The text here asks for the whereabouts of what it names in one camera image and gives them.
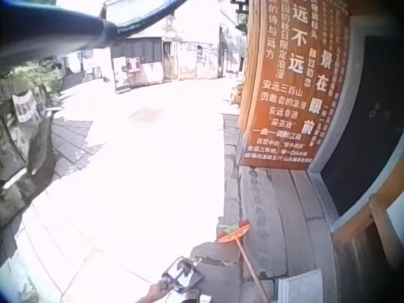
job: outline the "orange broom head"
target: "orange broom head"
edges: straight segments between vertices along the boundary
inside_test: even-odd
[[[220,243],[226,243],[235,240],[235,238],[241,238],[245,235],[250,228],[248,220],[241,221],[239,224],[235,224],[225,229],[224,232],[218,234],[217,241]]]

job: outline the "brown wooden signboard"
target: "brown wooden signboard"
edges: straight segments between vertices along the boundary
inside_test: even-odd
[[[262,71],[255,81],[260,86],[241,164],[306,169],[326,136],[342,89],[347,5],[341,0],[266,0],[260,8],[266,10],[260,20],[267,23],[261,24],[266,40],[259,41],[265,43],[265,55],[258,62]]]

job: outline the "broom handle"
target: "broom handle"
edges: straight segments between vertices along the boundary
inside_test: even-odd
[[[263,302],[264,303],[271,303],[271,299],[268,298],[268,296],[266,295],[266,292],[261,284],[261,282],[258,279],[258,276],[253,268],[253,266],[251,265],[251,262],[249,260],[249,258],[247,257],[247,254],[243,248],[243,246],[241,245],[240,239],[238,237],[235,238],[235,241],[237,243],[237,245],[239,246],[239,249],[241,251],[242,256],[244,257],[244,261],[247,264],[247,267],[252,275],[252,278],[254,279],[255,284],[258,287],[259,293],[261,294],[262,298],[263,298]]]

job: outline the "hand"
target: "hand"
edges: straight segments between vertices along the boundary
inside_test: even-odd
[[[165,281],[159,281],[156,284],[150,285],[147,296],[140,299],[138,303],[152,303],[164,298],[172,289],[174,285],[169,285]]]

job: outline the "stone pavement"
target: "stone pavement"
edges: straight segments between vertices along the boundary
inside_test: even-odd
[[[281,278],[321,268],[336,302],[330,234],[305,172],[237,165],[227,80],[116,95],[102,81],[65,92],[52,126],[52,184],[2,232],[0,290],[14,302],[135,302],[178,256],[200,262],[212,302],[260,302],[222,230],[244,245],[272,299]],[[167,302],[178,302],[171,295]]]

